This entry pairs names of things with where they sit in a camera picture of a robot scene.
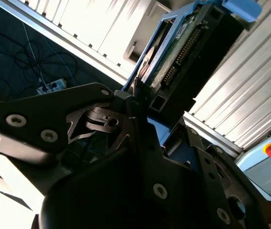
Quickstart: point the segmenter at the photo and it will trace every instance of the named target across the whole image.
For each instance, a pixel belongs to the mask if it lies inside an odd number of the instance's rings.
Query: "blue plastic part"
[[[156,122],[155,120],[151,118],[147,118],[148,122],[153,124],[156,128],[156,134],[158,135],[159,143],[160,145],[163,145],[166,141],[166,139],[170,135],[170,130],[168,127],[160,124],[159,122]]]
[[[247,22],[255,21],[261,14],[261,6],[252,0],[224,0],[222,6]]]

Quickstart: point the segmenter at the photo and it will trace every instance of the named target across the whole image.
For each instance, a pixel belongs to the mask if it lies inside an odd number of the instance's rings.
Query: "mounting hole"
[[[116,126],[116,125],[118,125],[118,120],[116,118],[113,118],[108,122],[108,125],[110,127]]]
[[[155,195],[157,197],[159,197],[160,199],[166,199],[167,198],[167,195],[168,195],[167,190],[163,185],[161,185],[159,183],[154,184],[153,190],[154,190]]]
[[[22,115],[12,114],[6,117],[7,124],[13,127],[22,127],[26,125],[26,119]]]
[[[222,208],[218,208],[216,210],[218,217],[227,225],[229,225],[231,223],[231,219],[230,216],[227,214],[227,212],[222,209]]]
[[[149,146],[148,146],[148,149],[151,150],[151,151],[154,151],[154,150],[155,150],[155,148],[154,148],[153,145],[149,145]]]
[[[208,175],[210,176],[210,178],[215,179],[215,176],[212,173],[208,173]]]
[[[207,164],[209,165],[211,164],[211,162],[208,159],[205,158],[204,160],[206,161]]]
[[[233,216],[237,220],[242,220],[245,218],[246,209],[243,203],[236,196],[230,196],[228,198],[228,204]]]
[[[102,89],[101,92],[104,94],[104,95],[109,95],[109,92],[107,92],[106,90]]]

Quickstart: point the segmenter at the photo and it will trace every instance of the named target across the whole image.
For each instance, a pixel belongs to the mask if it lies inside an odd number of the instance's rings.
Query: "dark carpet floor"
[[[69,53],[61,46],[48,40],[50,45],[57,52],[67,53],[61,55],[61,57],[69,66],[73,79],[66,66],[49,47],[45,40],[46,38],[31,27],[26,26],[26,28],[38,61],[46,60],[45,62],[56,63],[44,63],[40,65],[46,83],[50,83],[59,78],[64,78],[69,87],[100,82],[113,91],[121,88],[120,84],[107,77],[105,74]],[[35,88],[42,86],[42,83],[38,81],[38,67],[34,66],[31,68],[32,65],[29,66],[16,60],[16,58],[18,58],[25,62],[29,62],[29,60],[31,62],[33,61],[23,24],[20,20],[1,8],[0,33],[12,39],[10,40],[7,37],[0,35],[0,52],[6,53],[0,53],[0,101],[11,101],[36,95],[37,92]]]

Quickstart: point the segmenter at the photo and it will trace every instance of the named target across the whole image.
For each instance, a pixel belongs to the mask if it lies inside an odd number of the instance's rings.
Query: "power strip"
[[[55,80],[46,85],[47,85],[47,88],[45,88],[44,86],[37,88],[38,94],[47,94],[47,93],[56,92],[56,91],[60,91],[67,88],[67,82],[63,78],[59,80]]]

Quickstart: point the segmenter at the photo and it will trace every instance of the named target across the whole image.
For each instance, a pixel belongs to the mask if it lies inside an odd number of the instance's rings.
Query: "white wall panel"
[[[271,0],[196,97],[190,113],[248,149],[271,131]]]

